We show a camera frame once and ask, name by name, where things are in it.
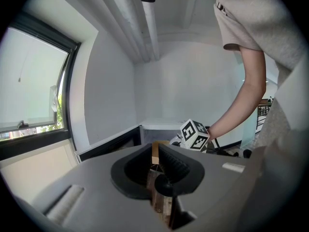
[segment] window frame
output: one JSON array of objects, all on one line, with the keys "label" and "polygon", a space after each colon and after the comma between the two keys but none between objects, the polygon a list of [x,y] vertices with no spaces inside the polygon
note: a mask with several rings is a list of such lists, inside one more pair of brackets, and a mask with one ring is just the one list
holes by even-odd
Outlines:
[{"label": "window frame", "polygon": [[71,123],[70,123],[70,82],[73,72],[74,62],[80,43],[77,43],[60,33],[50,25],[38,20],[37,18],[20,12],[8,27],[20,30],[31,36],[47,42],[63,51],[68,52],[67,59],[61,72],[59,73],[59,80],[57,86],[59,87],[61,76],[65,73],[62,86],[62,120],[64,128],[41,132],[34,135],[15,138],[0,142],[0,161],[5,160],[20,154],[30,152],[66,139],[72,139],[75,148],[75,143],[72,138]]},{"label": "window frame", "polygon": [[[15,30],[17,30],[17,31],[19,31],[19,32],[21,32],[21,33],[25,33],[25,34],[27,34],[27,35],[29,35],[29,36],[33,36],[33,37],[35,37],[35,39],[38,39],[38,40],[40,40],[40,41],[42,41],[42,42],[44,42],[44,43],[46,43],[46,44],[49,44],[49,45],[51,45],[51,46],[54,46],[53,44],[50,44],[49,42],[44,41],[44,40],[38,38],[38,37],[37,37],[38,34],[35,34],[35,35],[29,34],[29,33],[26,32],[26,31],[22,31],[22,30],[20,30],[20,29],[17,29],[16,27],[14,27],[13,24],[10,25],[8,28],[10,28],[10,29],[15,29]],[[62,75],[63,75],[63,72],[64,72],[65,69],[66,69],[67,62],[68,62],[68,58],[69,58],[69,54],[70,54],[70,53],[68,53],[67,51],[64,51],[64,52],[67,53],[67,56],[66,56],[66,58],[64,59],[63,65],[62,65],[61,70],[60,70],[59,75],[58,75],[57,90],[56,90],[56,96],[57,96],[57,97],[58,97],[58,94],[59,94],[59,87],[60,87],[60,82],[61,82],[61,79],[62,79]],[[54,117],[54,122],[53,122],[53,121],[46,121],[46,122],[40,122],[40,123],[27,124],[27,127],[24,127],[24,128],[18,128],[17,126],[9,126],[9,127],[6,127],[5,130],[2,130],[3,128],[0,128],[0,130],[1,130],[0,133],[7,133],[7,132],[12,132],[12,131],[20,131],[20,130],[22,131],[22,130],[32,129],[32,128],[36,128],[36,127],[44,127],[44,126],[56,125],[56,124],[57,124],[57,112],[54,112],[53,117]]]}]

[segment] black and white cube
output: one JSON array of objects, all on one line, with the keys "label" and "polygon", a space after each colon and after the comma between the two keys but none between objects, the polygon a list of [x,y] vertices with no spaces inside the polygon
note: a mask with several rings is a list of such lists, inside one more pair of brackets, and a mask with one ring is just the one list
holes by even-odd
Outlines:
[{"label": "black and white cube", "polygon": [[183,144],[191,150],[200,151],[210,137],[203,124],[191,119],[185,122],[180,130],[183,136]]}]

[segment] cardboard piece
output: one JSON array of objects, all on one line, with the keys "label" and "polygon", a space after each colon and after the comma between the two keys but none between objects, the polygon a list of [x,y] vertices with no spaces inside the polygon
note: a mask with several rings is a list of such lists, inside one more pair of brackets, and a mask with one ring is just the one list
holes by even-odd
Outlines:
[{"label": "cardboard piece", "polygon": [[153,151],[152,151],[152,163],[159,164],[159,144],[168,145],[169,141],[154,141],[152,143]]}]

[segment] window handle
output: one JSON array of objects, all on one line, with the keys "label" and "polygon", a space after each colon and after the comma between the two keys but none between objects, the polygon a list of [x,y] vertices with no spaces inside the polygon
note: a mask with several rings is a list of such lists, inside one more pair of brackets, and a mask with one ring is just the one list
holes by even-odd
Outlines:
[{"label": "window handle", "polygon": [[21,129],[21,128],[28,128],[29,124],[25,124],[24,121],[20,121],[17,125],[17,128]]}]

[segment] white label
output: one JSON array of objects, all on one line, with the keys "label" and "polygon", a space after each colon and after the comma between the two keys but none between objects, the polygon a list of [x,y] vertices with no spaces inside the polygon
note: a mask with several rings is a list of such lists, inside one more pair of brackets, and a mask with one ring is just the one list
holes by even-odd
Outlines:
[{"label": "white label", "polygon": [[225,164],[223,164],[222,167],[228,170],[238,172],[238,173],[242,173],[245,169],[245,166],[243,165],[233,164],[229,162],[226,162]]}]

